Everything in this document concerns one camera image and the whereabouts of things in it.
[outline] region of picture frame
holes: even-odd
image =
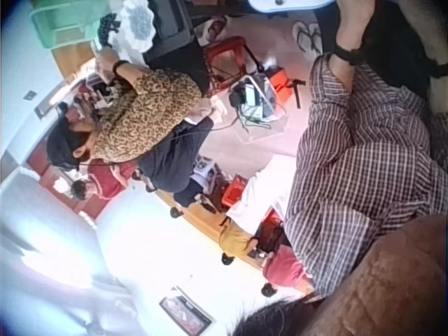
[[[214,322],[179,287],[172,288],[159,305],[188,336],[201,335]]]

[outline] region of red shirt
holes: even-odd
[[[118,163],[120,175],[128,180],[137,168],[133,162]],[[94,181],[98,188],[98,196],[105,200],[110,200],[121,193],[125,187],[114,177],[111,167],[102,159],[93,159],[87,168],[89,179]]]
[[[275,256],[266,262],[263,275],[271,284],[296,287],[305,275],[302,264],[291,247],[280,245]]]

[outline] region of green container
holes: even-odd
[[[38,0],[29,16],[47,49],[89,41],[99,19],[109,14],[109,0]]]

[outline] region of white wall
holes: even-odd
[[[108,273],[95,231],[30,176],[17,174],[1,191],[1,224],[45,254],[63,253]]]
[[[49,125],[39,120],[34,108],[63,79],[52,53],[39,41],[31,11],[30,0],[17,1],[1,25],[1,154],[26,122],[11,151],[19,163]],[[26,101],[23,97],[30,90],[37,96]]]
[[[14,335],[85,335],[82,324],[71,315],[89,322],[93,311],[107,330],[144,335],[138,322],[114,305],[117,299],[129,300],[130,296],[114,283],[95,231],[32,177],[11,176],[1,191],[0,234],[0,313],[3,322],[14,329]],[[58,256],[70,266],[74,262],[87,265],[101,283],[95,282],[92,290],[76,289],[35,272],[6,249],[4,237],[11,235],[47,258]]]
[[[141,322],[154,335],[184,335],[159,307],[172,286],[180,286],[216,320],[204,335],[220,336],[244,312],[269,300],[260,293],[260,271],[240,260],[221,263],[221,250],[183,218],[172,219],[169,207],[135,183],[117,196],[97,219],[98,239],[114,276],[129,287]],[[298,294],[282,290],[282,295]]]

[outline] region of hand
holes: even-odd
[[[361,46],[365,28],[375,12],[375,0],[337,0],[341,24],[336,42],[346,50]]]
[[[117,52],[109,47],[101,49],[98,54],[99,68],[102,71],[112,72],[113,65],[120,60]]]
[[[111,172],[113,175],[117,176],[120,174],[120,168],[117,164],[112,164],[111,165]]]

